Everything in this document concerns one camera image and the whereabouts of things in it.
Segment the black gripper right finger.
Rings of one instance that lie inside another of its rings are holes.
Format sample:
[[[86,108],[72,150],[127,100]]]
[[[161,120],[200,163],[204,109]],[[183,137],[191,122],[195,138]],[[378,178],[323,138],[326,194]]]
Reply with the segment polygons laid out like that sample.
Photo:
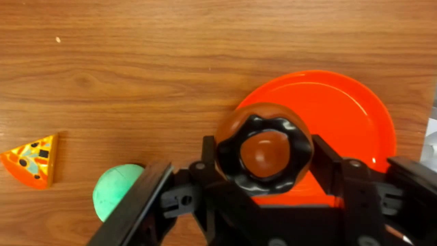
[[[310,246],[394,246],[396,238],[386,230],[367,165],[341,157],[319,135],[314,135],[312,142],[310,171],[320,189],[334,198],[334,206],[312,213]]]

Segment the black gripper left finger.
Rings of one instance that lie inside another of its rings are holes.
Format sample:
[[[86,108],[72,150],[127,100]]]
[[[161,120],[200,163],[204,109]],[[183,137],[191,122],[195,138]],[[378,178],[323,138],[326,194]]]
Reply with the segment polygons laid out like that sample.
[[[200,159],[173,175],[172,186],[159,195],[165,219],[191,213],[207,246],[251,246],[247,213],[254,202],[215,170],[215,139],[202,139]]]

